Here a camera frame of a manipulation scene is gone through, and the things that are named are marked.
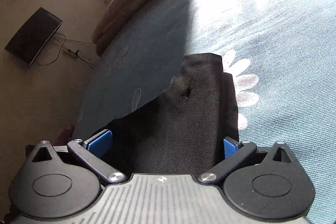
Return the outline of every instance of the wall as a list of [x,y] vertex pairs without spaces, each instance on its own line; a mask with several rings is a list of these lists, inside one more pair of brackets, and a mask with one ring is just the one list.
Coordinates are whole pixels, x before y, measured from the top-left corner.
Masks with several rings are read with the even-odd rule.
[[[62,20],[59,32],[68,39],[91,42],[91,34],[106,9],[102,0],[0,0],[0,48],[4,48],[19,27],[43,7]],[[67,42],[94,58],[95,47]],[[59,46],[49,42],[37,60],[48,63]],[[0,50],[0,220],[9,210],[7,191],[10,181],[25,160],[25,146],[52,139],[69,122],[76,122],[81,96],[92,69],[61,52],[49,66],[30,67]]]

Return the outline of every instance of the folded clothing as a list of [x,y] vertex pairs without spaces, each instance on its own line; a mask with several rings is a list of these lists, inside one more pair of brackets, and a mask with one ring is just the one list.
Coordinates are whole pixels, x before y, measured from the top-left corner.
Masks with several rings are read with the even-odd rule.
[[103,160],[120,171],[194,176],[223,159],[222,140],[238,140],[232,75],[216,54],[186,55],[167,90],[102,129],[113,143]]

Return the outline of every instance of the television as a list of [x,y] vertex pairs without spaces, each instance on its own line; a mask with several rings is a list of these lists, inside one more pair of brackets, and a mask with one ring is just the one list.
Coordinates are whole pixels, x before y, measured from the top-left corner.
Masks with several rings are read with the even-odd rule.
[[62,23],[62,20],[41,7],[22,25],[5,50],[31,65]]

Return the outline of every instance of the light blue bedspread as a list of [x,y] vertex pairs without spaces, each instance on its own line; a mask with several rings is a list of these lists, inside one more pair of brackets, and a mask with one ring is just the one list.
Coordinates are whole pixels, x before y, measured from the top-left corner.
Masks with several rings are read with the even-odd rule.
[[336,218],[336,0],[152,0],[105,51],[86,91],[83,139],[157,97],[184,54],[222,55],[240,139],[285,141],[316,189],[314,224]]

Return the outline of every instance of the white flower pattern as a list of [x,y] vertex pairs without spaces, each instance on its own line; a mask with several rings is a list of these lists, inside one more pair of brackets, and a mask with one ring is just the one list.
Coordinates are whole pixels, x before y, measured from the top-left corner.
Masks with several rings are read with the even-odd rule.
[[[236,51],[229,50],[222,57],[224,72],[232,74],[238,107],[249,107],[257,103],[259,96],[254,92],[246,90],[253,88],[258,82],[259,77],[255,74],[240,75],[250,65],[250,59],[241,59],[232,64],[235,59]],[[238,113],[238,129],[242,130],[247,127],[247,119],[244,115]]]

